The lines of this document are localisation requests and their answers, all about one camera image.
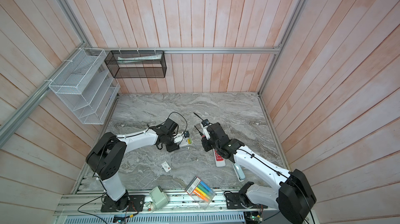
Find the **red handled screwdriver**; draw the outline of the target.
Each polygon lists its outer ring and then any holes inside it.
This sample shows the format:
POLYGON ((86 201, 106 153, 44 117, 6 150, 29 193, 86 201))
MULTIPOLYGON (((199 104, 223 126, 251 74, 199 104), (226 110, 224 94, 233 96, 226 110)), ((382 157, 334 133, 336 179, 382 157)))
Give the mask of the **red handled screwdriver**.
MULTIPOLYGON (((199 119, 200 119, 200 122, 202 122, 203 121, 203 119, 196 113, 196 112, 194 112, 193 113, 196 117, 198 117, 199 119)), ((201 137, 203 137, 203 129, 202 129, 202 125, 200 124, 200 123, 196 123, 195 125, 194 125, 194 127, 197 129, 197 131, 199 132, 199 135, 201 136, 201 137)))

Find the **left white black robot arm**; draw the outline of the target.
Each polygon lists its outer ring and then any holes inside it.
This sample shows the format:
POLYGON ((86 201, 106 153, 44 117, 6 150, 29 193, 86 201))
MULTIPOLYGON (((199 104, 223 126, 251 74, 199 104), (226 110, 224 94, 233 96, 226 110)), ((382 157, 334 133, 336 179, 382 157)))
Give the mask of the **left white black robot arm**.
POLYGON ((106 198, 111 200, 117 211, 126 210, 130 201, 129 193, 118 174, 125 154, 153 145, 159 150, 165 147, 168 152, 178 150, 188 137, 185 131, 178 132, 178 128, 179 125, 168 118, 163 123, 140 132, 120 135, 107 132, 91 149, 86 163, 100 180, 106 198))

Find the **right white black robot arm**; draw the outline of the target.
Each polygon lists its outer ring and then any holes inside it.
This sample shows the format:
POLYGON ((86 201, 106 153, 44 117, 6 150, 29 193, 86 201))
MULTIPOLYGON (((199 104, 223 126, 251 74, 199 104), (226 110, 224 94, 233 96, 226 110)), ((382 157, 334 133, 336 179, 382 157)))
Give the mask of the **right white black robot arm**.
POLYGON ((205 151, 215 150, 222 158, 248 169, 269 185, 266 188, 248 182, 239 191, 243 205, 277 209, 292 224, 302 224, 312 214, 317 199, 302 171, 289 171, 267 161, 243 142, 229 138, 220 123, 203 120, 201 126, 205 151))

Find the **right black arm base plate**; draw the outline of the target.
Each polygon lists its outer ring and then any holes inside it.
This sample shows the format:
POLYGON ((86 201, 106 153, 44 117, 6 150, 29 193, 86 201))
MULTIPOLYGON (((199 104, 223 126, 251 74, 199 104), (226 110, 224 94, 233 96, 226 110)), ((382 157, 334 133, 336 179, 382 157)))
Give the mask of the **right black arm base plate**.
POLYGON ((226 207, 227 209, 261 209, 261 208, 267 208, 264 205, 257 205, 251 203, 249 200, 247 200, 244 195, 241 195, 240 193, 234 193, 231 191, 224 191, 224 197, 226 199, 226 207))

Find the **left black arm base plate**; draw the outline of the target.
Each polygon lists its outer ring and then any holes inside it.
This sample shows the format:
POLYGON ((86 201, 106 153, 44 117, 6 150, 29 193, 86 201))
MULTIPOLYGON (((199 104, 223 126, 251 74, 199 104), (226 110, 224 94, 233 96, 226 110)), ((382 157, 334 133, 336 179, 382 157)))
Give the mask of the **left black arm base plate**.
POLYGON ((145 202, 145 195, 124 195, 118 201, 113 201, 108 195, 104 197, 101 213, 133 211, 141 212, 145 202))

